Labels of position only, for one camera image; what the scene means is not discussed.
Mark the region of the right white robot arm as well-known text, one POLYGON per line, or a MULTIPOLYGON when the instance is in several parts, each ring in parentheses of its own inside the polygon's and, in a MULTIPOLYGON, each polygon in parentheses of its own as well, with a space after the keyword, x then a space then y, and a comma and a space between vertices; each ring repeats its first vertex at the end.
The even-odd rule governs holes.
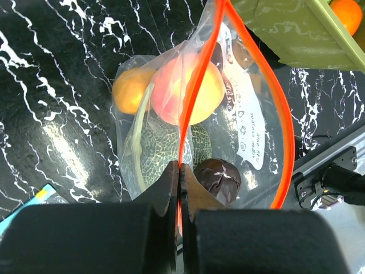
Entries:
POLYGON ((342 200, 364 206, 364 175, 359 173, 364 160, 364 126, 342 138, 294 170, 292 182, 299 208, 313 211, 342 200))

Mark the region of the dark purple eggplant toy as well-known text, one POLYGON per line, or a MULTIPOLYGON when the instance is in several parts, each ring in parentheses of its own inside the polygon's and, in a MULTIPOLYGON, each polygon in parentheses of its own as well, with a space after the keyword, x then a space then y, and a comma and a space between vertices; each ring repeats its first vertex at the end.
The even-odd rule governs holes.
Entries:
POLYGON ((210 158, 194 169, 194 175, 221 204, 228 208, 232 206, 242 184, 236 166, 220 158, 210 158))

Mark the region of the orange fruit toy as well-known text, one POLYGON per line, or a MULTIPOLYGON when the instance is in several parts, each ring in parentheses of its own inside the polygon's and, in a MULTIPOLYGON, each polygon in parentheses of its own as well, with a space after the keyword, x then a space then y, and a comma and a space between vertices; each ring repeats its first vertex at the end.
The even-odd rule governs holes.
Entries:
POLYGON ((112 96, 117 109, 135 115, 156 70, 137 67, 123 72, 113 83, 112 96))

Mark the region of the green netted melon toy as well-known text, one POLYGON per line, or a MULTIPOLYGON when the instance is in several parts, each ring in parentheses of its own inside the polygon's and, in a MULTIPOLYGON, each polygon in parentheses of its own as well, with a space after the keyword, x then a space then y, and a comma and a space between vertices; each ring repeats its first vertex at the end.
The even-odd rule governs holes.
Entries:
MULTIPOLYGON (((161 176, 169 162, 179 159, 179 127, 163 121, 149 103, 149 84, 120 151, 120 171, 132 200, 161 176)), ((182 153, 192 168, 212 157, 212 145, 201 124, 190 126, 182 153)))

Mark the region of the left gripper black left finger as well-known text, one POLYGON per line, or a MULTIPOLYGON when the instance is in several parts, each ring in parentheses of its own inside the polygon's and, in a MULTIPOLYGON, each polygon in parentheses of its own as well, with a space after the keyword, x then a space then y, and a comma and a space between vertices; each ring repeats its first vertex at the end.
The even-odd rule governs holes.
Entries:
POLYGON ((131 202, 30 205, 1 241, 2 273, 172 273, 179 165, 131 202))

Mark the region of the olive green plastic basket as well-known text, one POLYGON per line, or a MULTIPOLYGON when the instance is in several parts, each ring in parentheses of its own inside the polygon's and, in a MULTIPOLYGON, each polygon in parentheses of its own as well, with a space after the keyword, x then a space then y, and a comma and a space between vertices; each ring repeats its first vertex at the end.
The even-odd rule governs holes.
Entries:
POLYGON ((246 27, 295 68, 364 71, 364 23, 350 34, 326 1, 233 1, 246 27))

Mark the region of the peach fruit toy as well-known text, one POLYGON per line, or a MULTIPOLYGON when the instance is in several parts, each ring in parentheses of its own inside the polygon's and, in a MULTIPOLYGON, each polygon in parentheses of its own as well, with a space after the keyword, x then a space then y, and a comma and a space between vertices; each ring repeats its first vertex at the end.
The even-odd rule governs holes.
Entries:
MULTIPOLYGON (((153 110, 164 122, 178 125, 186 87, 197 66, 198 58, 197 53, 181 54, 157 71, 150 101, 153 110)), ((201 123, 212 115, 224 95, 225 84, 221 73, 209 62, 190 117, 190 124, 201 123)))

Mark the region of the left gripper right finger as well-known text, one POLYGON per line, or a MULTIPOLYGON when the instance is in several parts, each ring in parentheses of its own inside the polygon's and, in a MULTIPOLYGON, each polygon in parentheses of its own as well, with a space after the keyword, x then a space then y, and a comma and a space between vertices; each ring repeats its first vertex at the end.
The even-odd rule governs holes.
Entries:
POLYGON ((349 273, 335 233, 308 211, 227 209, 180 170, 185 273, 349 273))

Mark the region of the red zip clear bag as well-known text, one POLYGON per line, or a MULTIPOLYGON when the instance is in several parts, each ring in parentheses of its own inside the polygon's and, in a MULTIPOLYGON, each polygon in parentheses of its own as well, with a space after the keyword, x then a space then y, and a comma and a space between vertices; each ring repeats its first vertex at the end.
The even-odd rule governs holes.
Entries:
MULTIPOLYGON (((294 130, 289 105, 273 69, 231 1, 207 1, 189 38, 160 55, 132 56, 119 65, 115 80, 137 67, 155 69, 157 73, 172 59, 187 53, 197 53, 199 58, 186 87, 176 125, 180 146, 179 159, 174 161, 186 164, 182 156, 192 126, 190 117, 208 63, 212 62, 221 73, 225 95, 212 115, 198 124, 209 134, 211 158, 226 160, 240 172, 242 184, 231 208, 281 208, 294 165, 294 130)), ((149 83, 154 86, 155 75, 149 83)), ((120 151, 136 114, 119 111, 114 101, 113 109, 120 162, 120 151)))

